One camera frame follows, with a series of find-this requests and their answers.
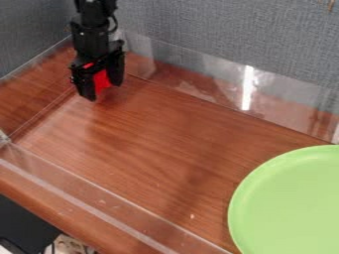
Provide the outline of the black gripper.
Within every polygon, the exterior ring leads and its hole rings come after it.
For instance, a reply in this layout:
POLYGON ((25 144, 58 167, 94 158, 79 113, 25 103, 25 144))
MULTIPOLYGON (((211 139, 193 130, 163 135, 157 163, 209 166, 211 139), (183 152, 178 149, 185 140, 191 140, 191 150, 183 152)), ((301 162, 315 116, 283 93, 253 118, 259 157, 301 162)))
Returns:
POLYGON ((122 86, 125 79, 125 41, 113 41, 109 36, 109 22, 98 27, 87 27, 81 20, 71 21, 77 58, 71 63, 73 82, 79 95, 97 101, 94 74, 82 71, 86 64, 106 66, 107 75, 115 86, 122 86))

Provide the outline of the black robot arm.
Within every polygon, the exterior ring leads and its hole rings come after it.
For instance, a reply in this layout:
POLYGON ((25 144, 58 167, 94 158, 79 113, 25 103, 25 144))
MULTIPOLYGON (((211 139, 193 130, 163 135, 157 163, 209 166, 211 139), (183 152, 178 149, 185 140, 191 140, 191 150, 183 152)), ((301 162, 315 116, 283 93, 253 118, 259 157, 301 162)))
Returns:
POLYGON ((97 101, 101 92, 121 86, 125 78, 125 40, 111 40, 118 30, 117 0, 75 0, 78 15, 71 20, 77 58, 70 69, 78 93, 97 101))

